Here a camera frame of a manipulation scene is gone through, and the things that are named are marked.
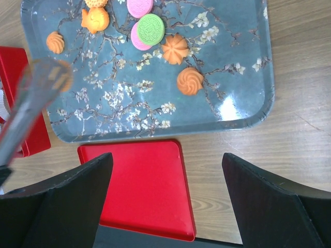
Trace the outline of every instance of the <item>wood grain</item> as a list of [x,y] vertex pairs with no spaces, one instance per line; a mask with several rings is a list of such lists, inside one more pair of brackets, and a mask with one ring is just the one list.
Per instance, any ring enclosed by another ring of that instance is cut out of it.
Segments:
[[[1,45],[27,48],[20,0],[0,0]],[[269,0],[276,102],[259,126],[178,137],[182,143],[197,236],[241,243],[221,159],[232,152],[273,173],[331,191],[331,1]],[[6,190],[79,165],[77,145],[52,148],[13,163]]]

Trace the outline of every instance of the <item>green cookie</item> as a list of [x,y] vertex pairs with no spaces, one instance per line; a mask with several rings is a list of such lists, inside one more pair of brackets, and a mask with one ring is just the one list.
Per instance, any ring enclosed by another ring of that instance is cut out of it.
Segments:
[[156,45],[164,37],[164,23],[155,14],[144,15],[138,22],[137,33],[145,45]]

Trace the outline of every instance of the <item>toy food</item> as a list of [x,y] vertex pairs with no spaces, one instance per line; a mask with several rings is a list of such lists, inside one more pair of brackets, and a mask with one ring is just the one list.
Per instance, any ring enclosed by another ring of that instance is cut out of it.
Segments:
[[[58,60],[58,62],[68,68],[71,68],[71,66],[69,65],[68,62],[64,61],[64,60]],[[71,69],[69,70],[70,73],[65,74],[63,77],[60,77],[59,81],[66,78],[67,79],[67,83],[65,84],[65,86],[61,89],[61,92],[66,92],[69,91],[72,87],[73,84],[73,76],[71,73]]]
[[138,26],[138,22],[133,26],[133,28],[131,30],[131,41],[132,41],[132,44],[134,45],[134,47],[137,48],[137,49],[139,49],[139,50],[141,50],[141,51],[146,51],[146,50],[152,48],[151,45],[145,45],[138,38],[137,26]]
[[177,87],[188,96],[196,95],[202,89],[203,75],[195,68],[184,69],[177,77]]
[[163,58],[165,58],[171,65],[181,64],[183,58],[187,57],[189,49],[187,42],[181,35],[169,35],[165,38],[166,42],[162,45]]
[[150,13],[153,8],[153,0],[127,0],[129,13],[135,18],[141,18]]
[[109,15],[104,8],[91,8],[89,12],[82,10],[82,27],[86,27],[91,34],[104,31],[109,25]]
[[155,14],[144,15],[138,22],[137,33],[145,45],[156,45],[164,37],[164,23]]
[[106,6],[108,0],[85,0],[88,8],[103,8]]
[[46,45],[53,53],[60,54],[65,46],[63,36],[57,31],[52,32],[46,39]]

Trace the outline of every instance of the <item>swirl cookie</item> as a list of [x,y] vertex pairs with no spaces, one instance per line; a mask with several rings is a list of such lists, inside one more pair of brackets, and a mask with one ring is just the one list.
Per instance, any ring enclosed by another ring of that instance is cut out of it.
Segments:
[[163,58],[166,59],[170,65],[180,65],[189,53],[186,40],[178,34],[175,36],[169,35],[165,40],[165,44],[162,45]]
[[68,62],[64,61],[64,60],[58,60],[58,62],[60,64],[62,64],[63,66],[68,68],[68,73],[62,75],[62,77],[59,78],[59,81],[61,82],[61,80],[66,80],[67,83],[63,86],[63,88],[61,89],[61,92],[66,92],[69,91],[71,89],[71,86],[73,84],[73,76],[72,76],[72,70],[71,70],[71,66],[69,65]]
[[57,31],[52,32],[47,37],[46,45],[53,53],[60,54],[63,52],[65,46],[63,36],[60,35]]
[[202,89],[203,75],[195,68],[184,69],[177,77],[177,87],[187,96],[196,95]]

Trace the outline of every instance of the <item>tray rim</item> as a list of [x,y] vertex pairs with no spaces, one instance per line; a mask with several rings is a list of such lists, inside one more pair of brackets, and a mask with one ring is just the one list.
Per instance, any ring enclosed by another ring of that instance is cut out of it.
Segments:
[[[31,22],[31,15],[32,9],[35,7],[36,4],[41,3],[46,0],[22,0],[21,3],[21,24],[23,26],[24,35],[28,44],[29,51],[31,53],[31,56],[33,59],[40,58],[40,53],[38,50],[32,49],[32,43],[36,42],[35,32],[33,32],[33,35],[29,32],[26,32],[27,29],[33,30],[34,27]],[[268,63],[270,73],[267,73],[270,77],[270,88],[265,88],[265,99],[263,102],[263,105],[261,108],[254,114],[249,116],[248,118],[243,119],[237,119],[237,120],[228,120],[228,121],[214,121],[211,122],[211,127],[208,126],[206,123],[200,123],[200,124],[192,124],[192,125],[186,125],[186,126],[172,126],[171,128],[166,129],[165,133],[159,133],[156,132],[153,134],[152,137],[169,137],[169,136],[178,136],[178,135],[190,135],[190,134],[199,134],[199,133],[211,133],[211,132],[222,132],[222,131],[231,131],[231,130],[242,130],[247,128],[252,128],[257,126],[258,124],[262,123],[266,117],[270,114],[274,103],[275,103],[275,76],[274,76],[274,66],[273,66],[273,57],[272,57],[272,45],[271,45],[271,38],[270,38],[270,27],[269,27],[269,20],[264,20],[266,22],[265,25],[265,31],[267,33],[266,35],[266,43],[270,47],[267,49],[266,55],[270,59],[270,63]],[[111,138],[104,138],[104,136],[100,136],[96,139],[89,140],[88,137],[91,136],[91,134],[84,135],[84,136],[69,136],[67,135],[66,130],[64,130],[63,127],[60,125],[54,125],[52,124],[51,118],[49,117],[49,120],[51,122],[51,127],[55,133],[55,135],[63,142],[65,143],[97,143],[97,142],[112,142],[112,141],[129,141],[136,138],[150,138],[150,136],[132,136],[132,135],[126,135],[124,137],[119,136],[117,133],[109,133],[111,134]],[[194,131],[176,131],[176,129],[181,129],[181,127],[190,127],[190,130]]]

